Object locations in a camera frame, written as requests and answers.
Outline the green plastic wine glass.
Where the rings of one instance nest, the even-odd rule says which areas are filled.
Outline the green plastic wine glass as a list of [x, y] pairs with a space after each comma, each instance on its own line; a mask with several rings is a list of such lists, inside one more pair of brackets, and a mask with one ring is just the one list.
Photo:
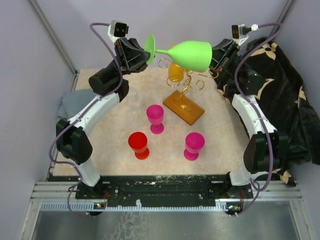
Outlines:
[[181, 42], [170, 49], [156, 49], [156, 40], [149, 35], [144, 45], [144, 51], [150, 54], [146, 62], [150, 65], [153, 62], [155, 53], [164, 54], [181, 68], [193, 72], [205, 72], [212, 61], [212, 46], [209, 42], [188, 40]]

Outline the orange plastic wine glass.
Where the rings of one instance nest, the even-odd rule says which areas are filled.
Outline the orange plastic wine glass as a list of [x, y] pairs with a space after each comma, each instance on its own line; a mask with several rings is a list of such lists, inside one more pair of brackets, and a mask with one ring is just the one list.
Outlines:
[[182, 68], [173, 60], [168, 67], [168, 80], [172, 83], [179, 84], [184, 79], [184, 72]]

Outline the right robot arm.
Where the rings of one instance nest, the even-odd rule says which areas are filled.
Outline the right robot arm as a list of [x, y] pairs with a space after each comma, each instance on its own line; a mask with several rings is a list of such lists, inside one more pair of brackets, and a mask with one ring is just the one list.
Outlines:
[[249, 142], [243, 153], [243, 164], [228, 172], [223, 192], [235, 198], [241, 187], [248, 186], [256, 178], [270, 175], [284, 166], [288, 149], [288, 135], [278, 131], [268, 120], [257, 100], [267, 82], [238, 54], [240, 46], [233, 39], [224, 38], [212, 47], [210, 71], [225, 81], [224, 96], [231, 102], [248, 135]]

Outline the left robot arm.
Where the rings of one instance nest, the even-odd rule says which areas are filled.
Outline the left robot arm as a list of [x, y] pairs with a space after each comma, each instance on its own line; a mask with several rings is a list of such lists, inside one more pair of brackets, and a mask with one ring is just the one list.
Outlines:
[[104, 186], [91, 159], [89, 135], [106, 113], [128, 95], [130, 87], [124, 75], [144, 71], [151, 56], [135, 38], [118, 38], [114, 49], [115, 59], [88, 80], [95, 97], [76, 115], [56, 124], [56, 149], [65, 163], [75, 168], [87, 194], [95, 199], [103, 195]]

